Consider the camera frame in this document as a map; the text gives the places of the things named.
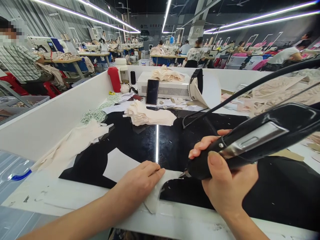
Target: ceiling fan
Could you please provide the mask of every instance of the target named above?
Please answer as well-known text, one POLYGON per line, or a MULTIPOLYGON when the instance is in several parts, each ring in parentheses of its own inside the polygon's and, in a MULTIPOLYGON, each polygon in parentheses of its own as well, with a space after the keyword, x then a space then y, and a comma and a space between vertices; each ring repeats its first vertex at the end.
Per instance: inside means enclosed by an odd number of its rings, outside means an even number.
POLYGON ((130 8, 125 7, 122 2, 118 2, 118 3, 121 4, 121 7, 116 7, 116 8, 122 8, 122 9, 129 9, 130 10, 130 8))
POLYGON ((244 7, 243 3, 249 2, 249 1, 250 1, 250 0, 245 0, 245 1, 241 2, 241 0, 240 0, 239 3, 231 3, 231 4, 227 4, 227 6, 236 5, 236 6, 239 6, 239 7, 244 7))

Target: fluorescent light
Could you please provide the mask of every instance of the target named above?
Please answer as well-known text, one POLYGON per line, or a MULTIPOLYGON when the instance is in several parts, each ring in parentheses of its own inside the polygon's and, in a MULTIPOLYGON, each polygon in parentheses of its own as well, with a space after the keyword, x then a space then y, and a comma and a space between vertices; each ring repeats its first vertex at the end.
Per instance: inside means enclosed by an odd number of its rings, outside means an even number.
POLYGON ((93 4, 90 3, 90 2, 87 2, 87 1, 84 1, 84 0, 77 0, 77 1, 79 1, 79 2, 81 2, 81 3, 83 3, 83 4, 87 5, 87 6, 89 6, 89 7, 93 8, 93 9, 95 9, 95 10, 103 13, 104 15, 107 15, 108 17, 116 20, 117 22, 119 22, 119 23, 121 23, 121 24, 123 24, 123 25, 125 25, 125 26, 127 26, 127 27, 129 27, 129 28, 131 28, 131 29, 133 29, 133 30, 135 30, 136 32, 140 32, 139 30, 135 29, 134 27, 132 27, 132 26, 129 25, 128 23, 120 20, 119 18, 117 18, 117 17, 113 16, 112 14, 104 11, 103 9, 97 7, 96 5, 93 5, 93 4))
POLYGON ((315 11, 315 12, 300 14, 300 15, 296 15, 296 16, 291 16, 291 17, 286 17, 286 18, 275 19, 275 20, 271 20, 271 21, 267 21, 267 22, 250 24, 250 25, 248 25, 248 26, 231 28, 231 29, 226 29, 226 30, 217 31, 217 32, 207 32, 207 33, 204 33, 204 34, 216 34, 216 33, 230 32, 230 31, 240 30, 240 29, 244 29, 244 28, 251 28, 251 27, 261 26, 261 25, 265 25, 265 24, 270 24, 270 23, 283 22, 283 21, 287 21, 287 20, 290 20, 290 19, 295 19, 295 18, 300 18, 300 17, 306 17, 306 16, 310 16, 310 15, 314 15, 314 14, 319 14, 319 13, 320 13, 320 11, 315 11))
MULTIPOLYGON (((267 18, 267 17, 270 17, 270 16, 274 16, 274 15, 278 15, 278 14, 284 13, 284 12, 296 10, 296 9, 299 9, 299 8, 308 7, 310 5, 316 4, 317 2, 318 2, 318 0, 312 1, 312 2, 308 2, 308 3, 304 3, 304 4, 300 4, 300 5, 297 5, 297 6, 294 6, 294 7, 290 7, 290 8, 285 8, 285 9, 282 9, 282 10, 279 10, 279 11, 276 11, 276 12, 267 13, 265 15, 257 16, 257 17, 254 17, 254 18, 249 18, 249 19, 246 19, 246 20, 243 20, 243 21, 240 21, 240 22, 231 23, 231 24, 228 24, 228 25, 221 26, 220 29, 232 27, 232 26, 239 25, 239 24, 246 23, 246 22, 252 22, 252 21, 255 21, 255 20, 258 20, 258 19, 267 18)), ((211 31, 214 31, 214 30, 216 30, 216 28, 212 28, 212 29, 206 30, 204 32, 206 33, 206 32, 211 32, 211 31)))
POLYGON ((164 30, 164 25, 166 25, 167 16, 168 16, 169 9, 170 9, 170 6, 171 6, 171 1, 172 1, 172 0, 168 0, 168 3, 167 3, 167 9, 166 9, 166 15, 164 16, 164 22, 163 22, 163 27, 162 27, 162 33, 163 33, 163 30, 164 30))
POLYGON ((58 6, 58 5, 54 5, 54 4, 52 4, 52 3, 48 3, 48 2, 46 2, 46 1, 42 1, 42 0, 32 0, 32 1, 37 2, 37 3, 44 4, 44 5, 47 5, 47 6, 50 6, 50 7, 53 7, 53 8, 55 8, 55 9, 59 9, 59 10, 61 10, 61 11, 64 11, 64 12, 67 12, 67 13, 70 13, 70 14, 73 14, 73 15, 77 15, 77 16, 79 16, 79 17, 88 19, 88 20, 93 21, 93 22, 96 22, 96 23, 100 23, 100 24, 106 25, 106 26, 108 26, 108 27, 112 27, 112 28, 115 28, 115 29, 118 29, 118 30, 121 30, 121 31, 124 31, 124 32, 127 32, 127 33, 129 32, 129 31, 124 30, 124 29, 122 29, 122 28, 118 28, 118 27, 116 27, 116 26, 112 26, 112 25, 110 25, 110 24, 108 24, 108 23, 105 23, 105 22, 99 21, 99 20, 97 20, 97 19, 88 17, 88 16, 83 15, 83 14, 78 13, 78 12, 74 12, 74 11, 72 11, 72 10, 70 10, 70 9, 67 9, 67 8, 64 8, 64 7, 61 7, 61 6, 58 6))

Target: red bottle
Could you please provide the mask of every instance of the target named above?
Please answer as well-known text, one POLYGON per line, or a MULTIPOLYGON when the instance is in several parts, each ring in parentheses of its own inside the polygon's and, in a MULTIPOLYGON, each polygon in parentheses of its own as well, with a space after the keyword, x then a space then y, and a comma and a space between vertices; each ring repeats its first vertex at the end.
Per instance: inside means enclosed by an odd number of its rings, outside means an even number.
POLYGON ((120 78, 119 78, 119 70, 117 69, 117 67, 109 67, 108 74, 110 76, 113 91, 120 92, 121 85, 120 85, 120 78))

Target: black hair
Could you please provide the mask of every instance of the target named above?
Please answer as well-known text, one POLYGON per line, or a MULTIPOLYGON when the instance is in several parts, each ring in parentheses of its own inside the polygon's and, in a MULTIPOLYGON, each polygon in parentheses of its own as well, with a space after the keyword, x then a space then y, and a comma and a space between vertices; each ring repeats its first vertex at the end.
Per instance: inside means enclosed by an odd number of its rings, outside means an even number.
POLYGON ((0 29, 11 29, 12 32, 17 32, 17 30, 11 25, 11 23, 0 16, 0 29))
POLYGON ((312 35, 313 35, 313 31, 309 31, 309 32, 306 33, 306 37, 307 38, 311 38, 312 35))
POLYGON ((302 40, 302 42, 299 43, 296 47, 307 48, 307 47, 309 47, 310 44, 311 44, 311 40, 310 39, 305 39, 305 40, 302 40))

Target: left hand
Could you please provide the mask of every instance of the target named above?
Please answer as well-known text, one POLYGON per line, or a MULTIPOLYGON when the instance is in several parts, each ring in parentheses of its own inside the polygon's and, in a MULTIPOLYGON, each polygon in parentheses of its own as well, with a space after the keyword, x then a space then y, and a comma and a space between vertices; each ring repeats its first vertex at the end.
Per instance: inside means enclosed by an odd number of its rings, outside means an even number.
POLYGON ((104 198, 111 201, 115 221, 129 217, 151 193, 165 173, 164 168, 154 162, 145 161, 131 169, 106 193, 104 198))

